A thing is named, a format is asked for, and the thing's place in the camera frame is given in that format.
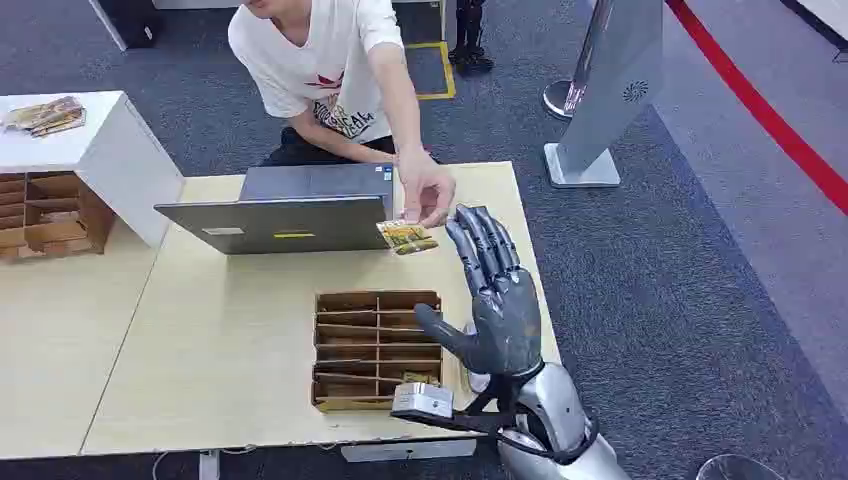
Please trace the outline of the person's left hand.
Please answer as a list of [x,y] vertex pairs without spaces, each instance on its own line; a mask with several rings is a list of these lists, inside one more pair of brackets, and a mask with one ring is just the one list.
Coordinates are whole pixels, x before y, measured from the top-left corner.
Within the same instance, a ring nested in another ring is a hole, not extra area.
[[424,228],[444,225],[456,192],[449,169],[422,147],[401,149],[397,168],[404,192],[403,218]]

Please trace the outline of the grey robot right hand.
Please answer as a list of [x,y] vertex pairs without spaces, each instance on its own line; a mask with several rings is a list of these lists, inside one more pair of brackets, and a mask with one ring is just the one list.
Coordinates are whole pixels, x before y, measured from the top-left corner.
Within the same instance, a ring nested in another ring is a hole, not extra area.
[[518,376],[542,363],[541,313],[535,282],[505,226],[484,206],[458,205],[445,224],[471,295],[473,333],[417,304],[421,329],[477,374]]

